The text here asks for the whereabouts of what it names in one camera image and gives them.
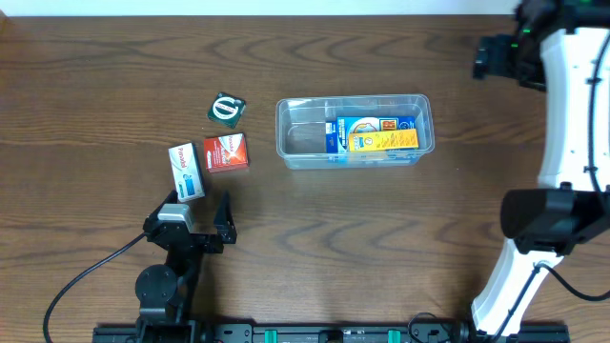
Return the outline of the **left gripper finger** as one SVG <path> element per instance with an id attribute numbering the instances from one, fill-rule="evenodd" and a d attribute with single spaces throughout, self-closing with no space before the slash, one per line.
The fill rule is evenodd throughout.
<path id="1" fill-rule="evenodd" d="M 230 200 L 230 194 L 224 192 L 213 220 L 216 233 L 224 244 L 235 244 L 237 238 Z"/>
<path id="2" fill-rule="evenodd" d="M 162 209 L 166 204 L 176 204 L 178 202 L 178 195 L 176 190 L 171 190 L 167 197 L 162 201 L 159 205 L 159 208 Z"/>

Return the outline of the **white Panadol box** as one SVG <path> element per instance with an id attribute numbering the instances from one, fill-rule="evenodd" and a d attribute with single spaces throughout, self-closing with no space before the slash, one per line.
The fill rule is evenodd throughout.
<path id="1" fill-rule="evenodd" d="M 205 188 L 199 168 L 196 149 L 187 143 L 168 149 L 177 199 L 188 202 L 205 196 Z"/>

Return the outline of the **blue fever patch box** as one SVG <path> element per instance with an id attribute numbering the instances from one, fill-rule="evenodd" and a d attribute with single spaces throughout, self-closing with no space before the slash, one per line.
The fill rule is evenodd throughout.
<path id="1" fill-rule="evenodd" d="M 351 133 L 371 131 L 397 131 L 416 129 L 413 116 L 373 117 L 373 116 L 339 116 L 328 121 L 325 127 L 326 152 L 349 152 L 348 137 Z"/>

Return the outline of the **yellow cough syrup box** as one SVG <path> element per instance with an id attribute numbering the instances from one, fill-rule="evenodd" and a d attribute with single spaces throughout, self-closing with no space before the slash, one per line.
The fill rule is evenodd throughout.
<path id="1" fill-rule="evenodd" d="M 349 152 L 417 149 L 418 146 L 415 129 L 351 133 L 348 137 Z"/>

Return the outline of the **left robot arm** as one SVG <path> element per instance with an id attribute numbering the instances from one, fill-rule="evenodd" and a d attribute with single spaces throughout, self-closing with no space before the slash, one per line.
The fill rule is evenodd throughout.
<path id="1" fill-rule="evenodd" d="M 143 233 L 149 242 L 167 252 L 163 264 L 149 266 L 138 275 L 134 290 L 140 302 L 136 343 L 212 342 L 211 327 L 193 319 L 191 309 L 206 254 L 222 253 L 236 242 L 237 233 L 224 192 L 213 218 L 215 233 L 193 230 L 191 208 L 172 191 L 145 219 Z"/>

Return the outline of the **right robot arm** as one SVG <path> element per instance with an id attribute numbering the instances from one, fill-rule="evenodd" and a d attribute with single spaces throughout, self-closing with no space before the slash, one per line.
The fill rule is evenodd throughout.
<path id="1" fill-rule="evenodd" d="M 565 342 L 563 325 L 522 318 L 547 276 L 609 228 L 609 5 L 523 0 L 511 34 L 480 40 L 473 75 L 516 80 L 546 95 L 538 184 L 501 202 L 502 251 L 454 342 Z"/>

